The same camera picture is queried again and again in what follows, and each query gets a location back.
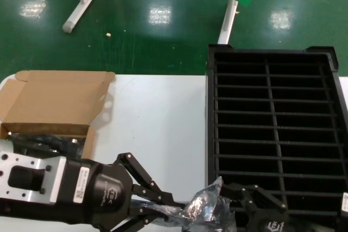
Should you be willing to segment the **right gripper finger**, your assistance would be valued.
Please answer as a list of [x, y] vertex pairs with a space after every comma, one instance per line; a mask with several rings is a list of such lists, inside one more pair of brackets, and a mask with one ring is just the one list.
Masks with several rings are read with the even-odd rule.
[[257, 208], [276, 209], [279, 212], [287, 211], [285, 203], [259, 185], [247, 185], [245, 190], [248, 193], [247, 202], [254, 204]]
[[242, 208], [245, 206], [242, 189], [243, 186], [237, 183], [223, 184], [220, 195], [230, 199], [233, 207]]

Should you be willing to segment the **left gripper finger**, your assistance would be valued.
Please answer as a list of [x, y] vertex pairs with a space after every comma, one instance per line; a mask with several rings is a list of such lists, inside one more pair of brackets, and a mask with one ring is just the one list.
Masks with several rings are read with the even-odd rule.
[[133, 177], [137, 184], [132, 186], [132, 194], [149, 200], [150, 202], [184, 208], [184, 203], [175, 202], [173, 195], [162, 191], [148, 172], [143, 168], [132, 153], [122, 153], [117, 156], [114, 164], [122, 165]]
[[167, 220], [168, 217], [158, 211], [148, 209], [145, 207], [131, 207], [128, 213], [127, 218], [121, 225], [118, 225], [112, 231], [116, 232], [131, 232], [139, 231], [144, 228], [146, 225], [152, 223], [157, 218], [163, 218]]

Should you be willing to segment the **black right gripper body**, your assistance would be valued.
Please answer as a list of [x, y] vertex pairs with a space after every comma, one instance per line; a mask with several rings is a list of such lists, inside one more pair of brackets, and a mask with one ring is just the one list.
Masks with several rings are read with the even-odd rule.
[[290, 221], [286, 205], [282, 202], [273, 203], [271, 208], [259, 208], [254, 201], [247, 201], [245, 210], [248, 215], [246, 231], [298, 231], [297, 225]]

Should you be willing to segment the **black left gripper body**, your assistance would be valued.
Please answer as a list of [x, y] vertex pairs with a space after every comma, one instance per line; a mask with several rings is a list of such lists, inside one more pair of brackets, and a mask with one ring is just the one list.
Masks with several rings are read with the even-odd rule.
[[111, 230], [128, 216], [132, 186], [120, 164], [1, 158], [1, 216]]

